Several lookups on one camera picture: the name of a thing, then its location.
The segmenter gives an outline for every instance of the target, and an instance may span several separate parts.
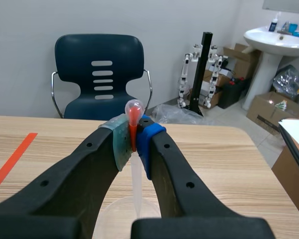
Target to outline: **white wall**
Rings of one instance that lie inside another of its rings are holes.
[[[57,117],[50,96],[56,70],[54,44],[70,33],[116,33],[138,37],[151,72],[151,107],[177,97],[182,59],[203,31],[214,43],[232,41],[240,0],[0,0],[0,115]],[[214,10],[219,16],[214,17]],[[146,78],[128,93],[146,102]],[[62,110],[79,88],[57,79]]]
[[[277,11],[263,10],[264,0],[240,0],[239,15],[235,28],[232,44],[239,42],[247,44],[243,35],[247,30],[260,26],[270,25]],[[278,28],[281,28],[286,21],[291,21],[299,25],[299,14],[282,12]],[[299,58],[284,57],[280,67],[292,64],[299,70]]]

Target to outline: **red tape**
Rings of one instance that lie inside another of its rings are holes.
[[[37,136],[37,133],[29,133],[22,143],[18,146],[18,148],[14,151],[14,153],[10,156],[10,158],[6,161],[6,163],[0,169],[0,184],[3,182],[5,177],[10,173],[15,164],[21,158],[23,153],[29,147],[29,145],[33,142],[34,138]]]

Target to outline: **dropper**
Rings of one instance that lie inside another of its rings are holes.
[[[132,145],[132,183],[133,183],[133,202],[137,218],[140,218],[142,207],[142,162],[136,153],[136,132],[137,126],[144,114],[145,108],[141,101],[131,100],[125,105],[125,114],[129,119],[129,129]]]

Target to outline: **tile floor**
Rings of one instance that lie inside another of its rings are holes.
[[[242,102],[239,101],[227,109],[216,106],[210,110],[203,108],[201,110],[204,117],[215,125],[226,125],[243,129],[253,140],[269,166],[272,167],[285,145],[284,140],[281,137],[271,135],[248,119],[246,117],[247,111],[241,108]]]

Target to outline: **sink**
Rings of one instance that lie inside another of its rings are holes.
[[[260,27],[247,31],[244,38],[252,48],[263,52],[243,104],[243,109],[248,110],[256,95],[270,90],[283,56],[299,56],[299,37],[269,32],[268,27]]]
[[[299,37],[268,31],[260,27],[244,34],[245,40],[252,47],[270,54],[299,56]]]

